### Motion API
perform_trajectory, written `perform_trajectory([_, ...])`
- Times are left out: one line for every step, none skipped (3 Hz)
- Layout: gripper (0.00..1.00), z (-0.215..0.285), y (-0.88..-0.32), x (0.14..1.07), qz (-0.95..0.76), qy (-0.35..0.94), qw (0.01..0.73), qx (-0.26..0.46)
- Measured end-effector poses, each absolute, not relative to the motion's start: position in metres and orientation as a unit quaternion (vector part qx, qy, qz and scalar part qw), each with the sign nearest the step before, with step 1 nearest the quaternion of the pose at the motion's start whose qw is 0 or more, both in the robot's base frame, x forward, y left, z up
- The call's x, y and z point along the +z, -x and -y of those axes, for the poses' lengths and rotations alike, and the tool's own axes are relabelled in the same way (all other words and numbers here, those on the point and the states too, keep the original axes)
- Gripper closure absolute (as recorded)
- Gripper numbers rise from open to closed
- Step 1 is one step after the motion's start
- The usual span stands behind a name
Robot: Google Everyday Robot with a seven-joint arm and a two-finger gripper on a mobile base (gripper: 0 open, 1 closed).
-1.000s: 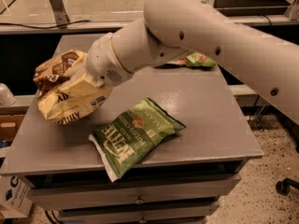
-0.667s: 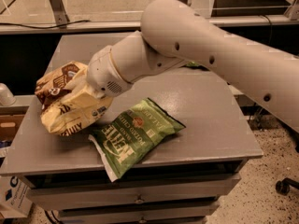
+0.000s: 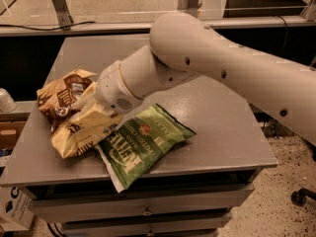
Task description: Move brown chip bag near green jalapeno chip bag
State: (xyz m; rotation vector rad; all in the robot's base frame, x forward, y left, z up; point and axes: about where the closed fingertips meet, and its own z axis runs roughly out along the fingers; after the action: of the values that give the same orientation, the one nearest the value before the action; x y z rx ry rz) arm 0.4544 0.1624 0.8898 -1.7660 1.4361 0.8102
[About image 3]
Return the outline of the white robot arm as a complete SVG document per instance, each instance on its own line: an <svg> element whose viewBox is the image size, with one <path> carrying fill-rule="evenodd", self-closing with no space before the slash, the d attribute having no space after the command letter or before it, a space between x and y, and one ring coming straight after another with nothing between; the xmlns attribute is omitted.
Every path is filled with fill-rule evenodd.
<svg viewBox="0 0 316 237"><path fill-rule="evenodd" d="M196 75L225 85L308 142L316 143L316 71L233 42L182 12L160 16L149 44L107 67L93 90L74 103L81 110L99 102L126 114L145 98Z"/></svg>

